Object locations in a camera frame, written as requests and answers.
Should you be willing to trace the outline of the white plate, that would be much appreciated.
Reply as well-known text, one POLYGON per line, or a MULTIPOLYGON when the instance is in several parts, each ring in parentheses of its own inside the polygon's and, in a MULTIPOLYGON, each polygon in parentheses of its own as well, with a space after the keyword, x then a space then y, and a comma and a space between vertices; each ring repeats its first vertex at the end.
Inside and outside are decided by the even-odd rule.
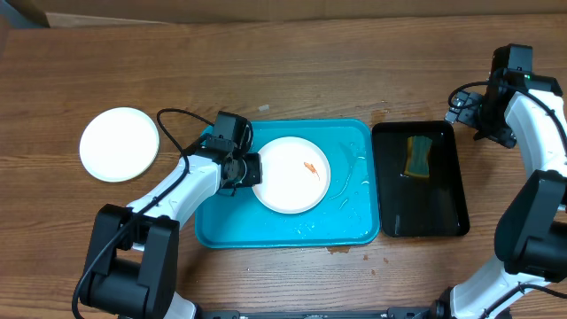
POLYGON ((301 214, 317 206, 330 187, 330 163, 305 138, 277 138, 259 150, 261 183, 252 187, 265 207, 280 214, 301 214))
POLYGON ((83 130, 79 155, 86 171, 103 182, 133 179, 151 166, 159 152, 153 120, 131 107, 100 113, 83 130))

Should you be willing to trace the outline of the yellow green sponge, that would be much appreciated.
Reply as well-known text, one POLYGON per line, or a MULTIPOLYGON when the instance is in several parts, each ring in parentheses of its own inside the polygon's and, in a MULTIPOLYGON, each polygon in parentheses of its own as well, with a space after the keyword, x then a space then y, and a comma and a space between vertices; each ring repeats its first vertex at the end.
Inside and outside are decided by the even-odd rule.
POLYGON ((407 155, 403 175, 429 178, 429 156, 432 140, 427 136, 411 136, 407 139, 407 155))

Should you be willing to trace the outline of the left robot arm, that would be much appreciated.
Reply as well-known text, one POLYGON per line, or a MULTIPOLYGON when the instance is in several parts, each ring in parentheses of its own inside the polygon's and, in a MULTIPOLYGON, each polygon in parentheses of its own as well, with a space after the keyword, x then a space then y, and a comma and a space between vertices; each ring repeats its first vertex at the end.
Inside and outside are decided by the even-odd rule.
POLYGON ((179 233, 197 208, 221 189, 261 182, 252 153, 252 123, 218 112, 211 132, 188 147, 160 184, 128 206, 97 213, 82 277, 72 297, 74 317, 84 305, 119 318, 195 318, 198 306, 176 292, 179 233))

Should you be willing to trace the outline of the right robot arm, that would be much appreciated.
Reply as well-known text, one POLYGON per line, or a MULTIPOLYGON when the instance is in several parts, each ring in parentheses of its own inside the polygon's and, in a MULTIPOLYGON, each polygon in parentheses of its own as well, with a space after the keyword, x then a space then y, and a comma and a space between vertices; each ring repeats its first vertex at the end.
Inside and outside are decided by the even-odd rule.
POLYGON ((532 47, 508 44, 493 52, 483 95, 472 83, 448 97, 445 120, 460 122, 507 148, 518 147, 527 180, 500 218, 494 256, 470 279, 446 289, 422 318, 509 318, 529 292, 564 299, 549 288, 566 278, 566 119, 554 77, 532 70, 532 47))

